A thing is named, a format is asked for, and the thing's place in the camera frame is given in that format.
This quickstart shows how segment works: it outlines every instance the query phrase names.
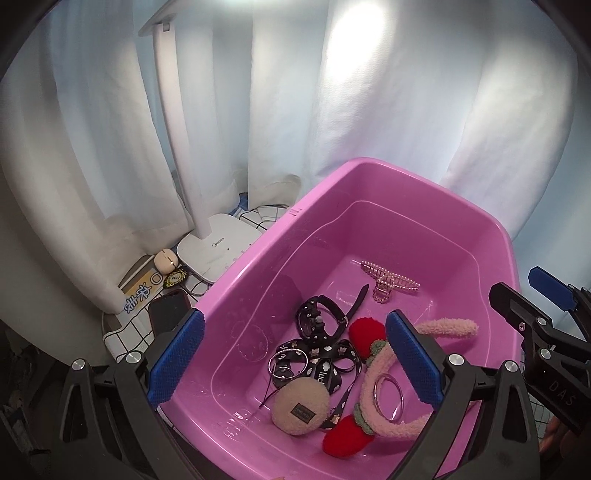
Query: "smartphone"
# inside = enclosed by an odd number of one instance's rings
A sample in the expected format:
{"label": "smartphone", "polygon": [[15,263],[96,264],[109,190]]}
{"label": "smartphone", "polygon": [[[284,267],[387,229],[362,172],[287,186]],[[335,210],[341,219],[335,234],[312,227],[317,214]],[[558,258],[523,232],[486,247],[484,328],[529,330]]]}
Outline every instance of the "smartphone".
{"label": "smartphone", "polygon": [[148,315],[154,336],[172,332],[190,309],[189,296],[180,288],[152,300]]}

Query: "metal screw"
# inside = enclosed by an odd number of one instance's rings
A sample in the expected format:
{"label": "metal screw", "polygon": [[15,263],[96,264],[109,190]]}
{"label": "metal screw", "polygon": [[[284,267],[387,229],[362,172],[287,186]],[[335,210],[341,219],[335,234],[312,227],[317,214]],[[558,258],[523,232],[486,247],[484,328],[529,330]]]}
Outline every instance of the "metal screw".
{"label": "metal screw", "polygon": [[82,370],[85,365],[86,362],[82,360],[82,358],[79,358],[78,360],[74,360],[72,363],[72,370]]}
{"label": "metal screw", "polygon": [[142,359],[142,354],[139,352],[130,352],[125,357],[125,361],[129,364],[136,364]]}
{"label": "metal screw", "polygon": [[458,355],[457,353],[452,353],[449,356],[449,362],[452,365],[457,365],[457,366],[463,365],[463,363],[464,363],[464,357],[462,357],[461,355]]}
{"label": "metal screw", "polygon": [[513,360],[509,360],[508,362],[505,362],[505,368],[509,372],[517,372],[519,370],[519,367],[517,366],[517,364]]}

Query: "black label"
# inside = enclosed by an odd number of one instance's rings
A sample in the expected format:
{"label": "black label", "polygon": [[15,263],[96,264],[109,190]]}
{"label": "black label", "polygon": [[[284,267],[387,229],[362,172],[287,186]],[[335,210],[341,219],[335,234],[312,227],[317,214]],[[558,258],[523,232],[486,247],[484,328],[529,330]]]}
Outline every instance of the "black label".
{"label": "black label", "polygon": [[294,417],[299,418],[304,423],[310,423],[310,420],[313,419],[314,417],[316,417],[316,413],[311,411],[309,408],[303,406],[301,403],[298,403],[293,408],[293,410],[291,411],[291,414]]}

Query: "pink tub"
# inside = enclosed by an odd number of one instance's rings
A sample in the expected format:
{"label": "pink tub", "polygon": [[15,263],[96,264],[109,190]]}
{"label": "pink tub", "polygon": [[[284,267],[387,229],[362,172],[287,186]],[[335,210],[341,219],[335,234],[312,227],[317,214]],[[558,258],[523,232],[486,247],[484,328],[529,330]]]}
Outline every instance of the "pink tub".
{"label": "pink tub", "polygon": [[[376,439],[340,460],[322,452],[322,432],[291,437],[271,423],[266,408],[258,410],[270,356],[281,342],[297,336],[297,307],[322,293],[347,311],[364,284],[373,287],[359,260],[410,277],[421,288],[416,295],[394,292],[383,305],[370,291],[357,317],[383,322],[388,312],[401,309],[413,323],[472,319],[480,326],[478,337],[444,344],[448,352],[459,351],[487,367],[519,360],[517,333],[488,305],[491,285],[504,281],[518,288],[503,227],[478,207],[409,172],[369,158],[352,160],[291,208],[199,302],[207,322],[205,339],[162,407],[196,449],[235,479],[385,479],[410,447]],[[404,421],[429,412],[401,367],[391,373],[405,394]],[[353,376],[343,376],[343,387]],[[386,405],[395,402],[389,394],[381,398]],[[332,396],[333,402],[339,398]],[[441,473],[457,465],[476,415],[473,408],[466,416]]]}

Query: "white desk lamp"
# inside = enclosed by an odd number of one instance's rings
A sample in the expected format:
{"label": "white desk lamp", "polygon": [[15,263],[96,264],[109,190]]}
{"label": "white desk lamp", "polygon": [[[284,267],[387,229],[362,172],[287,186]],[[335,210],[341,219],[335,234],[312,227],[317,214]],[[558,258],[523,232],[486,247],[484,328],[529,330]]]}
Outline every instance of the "white desk lamp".
{"label": "white desk lamp", "polygon": [[185,206],[195,224],[195,230],[178,244],[177,255],[202,279],[214,283],[261,233],[231,215],[218,214],[207,218],[203,209],[201,189],[191,164],[173,23],[177,13],[188,4],[189,0],[169,0],[140,29],[139,36],[152,35],[154,39],[154,59],[164,123]]}

